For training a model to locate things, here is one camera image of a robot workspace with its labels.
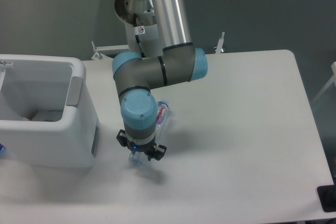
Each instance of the plastic bottle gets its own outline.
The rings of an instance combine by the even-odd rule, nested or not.
[[[0,155],[3,154],[5,152],[6,148],[0,144]]]
[[[157,102],[158,107],[158,116],[156,117],[156,126],[155,126],[155,141],[158,143],[160,140],[159,137],[162,133],[164,125],[168,119],[170,113],[169,102],[161,100]],[[148,157],[143,152],[135,152],[134,154],[130,154],[128,158],[129,162],[138,167],[148,167],[150,165],[150,161],[148,161]]]

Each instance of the white plastic bin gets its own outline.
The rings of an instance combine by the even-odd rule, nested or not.
[[[34,165],[93,165],[99,120],[76,58],[0,55],[0,143]]]

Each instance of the white table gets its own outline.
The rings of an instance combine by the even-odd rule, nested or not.
[[[203,80],[153,90],[172,114],[165,157],[141,171],[123,128],[111,59],[85,62],[102,128],[91,169],[0,159],[0,223],[270,223],[336,217],[332,184],[289,51],[209,55]]]

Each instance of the cable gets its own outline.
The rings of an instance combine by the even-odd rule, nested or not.
[[[136,27],[137,25],[137,21],[136,21],[136,14],[134,13],[133,14],[133,27]],[[138,46],[139,46],[139,50],[140,50],[140,53],[141,53],[141,58],[145,58],[145,53],[144,51],[142,50],[142,47],[141,47],[141,44],[140,44],[140,38],[139,38],[139,35],[135,35],[135,39],[136,39],[136,43],[138,43]]]

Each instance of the bottle label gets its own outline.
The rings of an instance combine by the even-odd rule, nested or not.
[[[158,107],[158,116],[156,117],[156,124],[160,125],[164,120],[166,110],[168,109],[168,104],[163,101],[160,101],[157,103],[157,107]]]

